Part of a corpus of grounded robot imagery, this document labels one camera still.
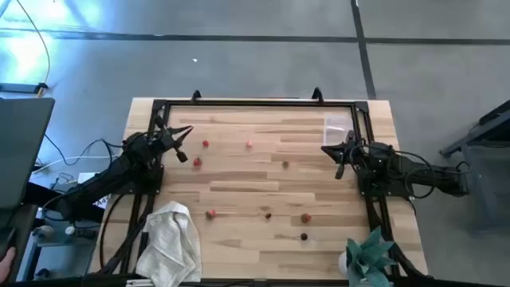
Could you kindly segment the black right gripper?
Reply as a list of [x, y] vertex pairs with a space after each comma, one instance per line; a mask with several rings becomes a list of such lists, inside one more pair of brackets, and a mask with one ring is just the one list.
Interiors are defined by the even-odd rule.
[[345, 140], [336, 145], [324, 145], [320, 149], [328, 155], [337, 165], [335, 179], [342, 179], [345, 160], [343, 151], [345, 150], [346, 162], [353, 167], [368, 169], [370, 167], [369, 154], [366, 151], [368, 148], [366, 140], [355, 140], [354, 131], [350, 130]]

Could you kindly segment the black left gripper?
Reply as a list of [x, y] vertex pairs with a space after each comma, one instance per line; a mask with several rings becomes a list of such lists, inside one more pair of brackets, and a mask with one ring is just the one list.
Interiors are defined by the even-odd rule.
[[181, 147], [184, 139], [191, 133], [193, 127], [190, 125], [180, 128], [168, 127], [167, 122], [161, 116], [155, 116], [155, 125], [159, 130], [154, 132], [151, 138], [152, 150], [160, 154], [173, 148], [178, 160], [181, 163], [185, 163], [188, 158], [185, 152], [181, 150]]

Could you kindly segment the clear plastic tupperware container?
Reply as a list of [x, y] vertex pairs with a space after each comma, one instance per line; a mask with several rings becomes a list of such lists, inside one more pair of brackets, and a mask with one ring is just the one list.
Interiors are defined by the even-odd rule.
[[352, 129], [350, 116], [327, 114], [324, 117], [323, 145], [341, 144]]

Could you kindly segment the white printed paper box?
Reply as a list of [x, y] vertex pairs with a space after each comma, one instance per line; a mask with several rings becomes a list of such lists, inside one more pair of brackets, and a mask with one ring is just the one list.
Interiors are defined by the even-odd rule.
[[[79, 176], [78, 176], [77, 182], [78, 183], [84, 183], [85, 181], [91, 179], [95, 175], [96, 175], [96, 172], [84, 172], [84, 173], [80, 173]], [[108, 204], [109, 198], [110, 198], [110, 196], [106, 195], [103, 198], [97, 200], [94, 203], [94, 205], [98, 206], [99, 208], [102, 208], [104, 210], [106, 208], [107, 204]]]

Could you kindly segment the white checked cloth towel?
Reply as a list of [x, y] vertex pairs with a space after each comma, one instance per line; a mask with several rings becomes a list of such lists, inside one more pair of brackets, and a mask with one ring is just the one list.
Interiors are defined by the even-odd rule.
[[183, 204], [170, 201], [147, 216], [143, 232], [149, 242], [135, 272], [155, 287], [178, 287], [202, 279], [202, 256], [198, 230]]

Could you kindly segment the green artificial plant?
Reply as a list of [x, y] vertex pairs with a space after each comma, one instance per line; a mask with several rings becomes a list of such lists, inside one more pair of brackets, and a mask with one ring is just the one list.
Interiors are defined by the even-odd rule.
[[386, 256], [393, 241], [384, 241], [381, 227], [372, 230], [367, 239], [358, 243], [349, 238], [346, 245], [346, 271], [349, 287], [358, 287], [367, 282], [372, 287], [390, 287], [385, 272], [389, 265], [397, 262]]

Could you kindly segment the dark bottle with white cap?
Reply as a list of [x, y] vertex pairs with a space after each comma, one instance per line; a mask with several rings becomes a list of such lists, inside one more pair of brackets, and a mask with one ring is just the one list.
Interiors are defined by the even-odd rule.
[[68, 226], [65, 228], [65, 233], [70, 237], [94, 239], [97, 236], [97, 230], [82, 229], [75, 226]]

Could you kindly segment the dark grey metal bench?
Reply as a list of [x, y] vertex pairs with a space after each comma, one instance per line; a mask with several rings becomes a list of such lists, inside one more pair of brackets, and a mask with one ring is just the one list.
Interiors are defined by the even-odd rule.
[[456, 152], [470, 166], [465, 178], [477, 212], [473, 229], [510, 229], [510, 100], [439, 151], [445, 158]]

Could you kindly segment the dark grey flat panel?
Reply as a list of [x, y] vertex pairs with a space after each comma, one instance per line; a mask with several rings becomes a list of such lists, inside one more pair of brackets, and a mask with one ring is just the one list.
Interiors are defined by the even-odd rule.
[[0, 99], [0, 209], [21, 203], [54, 105], [52, 98]]

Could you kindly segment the small bottle with pale cap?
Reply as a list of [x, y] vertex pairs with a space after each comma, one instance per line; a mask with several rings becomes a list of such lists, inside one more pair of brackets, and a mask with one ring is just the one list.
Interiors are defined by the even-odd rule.
[[33, 229], [32, 237], [35, 242], [48, 242], [52, 239], [54, 233], [54, 228], [48, 225], [43, 225]]

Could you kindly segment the blue grey shelf cart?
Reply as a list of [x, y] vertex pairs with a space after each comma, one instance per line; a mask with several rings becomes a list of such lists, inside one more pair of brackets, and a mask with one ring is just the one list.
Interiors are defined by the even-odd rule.
[[[55, 229], [55, 233], [48, 242], [35, 242], [32, 231], [43, 225], [51, 226]], [[88, 272], [99, 227], [95, 225], [84, 228], [97, 230], [97, 236], [94, 239], [85, 239], [68, 236], [65, 233], [65, 228], [68, 226], [75, 225], [43, 219], [36, 221], [34, 228], [29, 233], [25, 253], [15, 277], [16, 281], [58, 279], [80, 276]]]

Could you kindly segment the black floor box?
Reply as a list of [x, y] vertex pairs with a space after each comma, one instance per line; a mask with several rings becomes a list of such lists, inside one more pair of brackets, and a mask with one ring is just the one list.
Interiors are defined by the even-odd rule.
[[0, 83], [0, 92], [38, 94], [42, 89], [46, 88], [48, 88], [46, 83], [38, 83], [37, 85]]

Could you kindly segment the person's hand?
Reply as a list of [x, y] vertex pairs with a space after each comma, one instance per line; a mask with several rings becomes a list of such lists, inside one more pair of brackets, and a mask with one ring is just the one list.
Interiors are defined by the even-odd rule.
[[16, 248], [10, 247], [5, 257], [0, 261], [0, 284], [5, 282], [10, 274], [12, 262], [16, 256]]

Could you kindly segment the black aluminium table frame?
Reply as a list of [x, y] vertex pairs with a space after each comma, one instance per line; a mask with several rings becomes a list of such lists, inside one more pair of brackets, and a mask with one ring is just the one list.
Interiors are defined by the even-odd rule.
[[[198, 230], [203, 286], [345, 285], [339, 255], [349, 238], [361, 241], [371, 228], [355, 173], [347, 169], [335, 179], [335, 164], [320, 149], [327, 114], [350, 116], [362, 140], [398, 145], [385, 100], [134, 99], [125, 134], [151, 130], [154, 115], [174, 128], [191, 125], [183, 145], [188, 161], [166, 153], [158, 194], [108, 204], [92, 270], [114, 255], [137, 214], [176, 201], [189, 209]], [[201, 167], [193, 165], [197, 157]], [[208, 220], [208, 210], [216, 218]], [[302, 214], [311, 221], [302, 223]]]

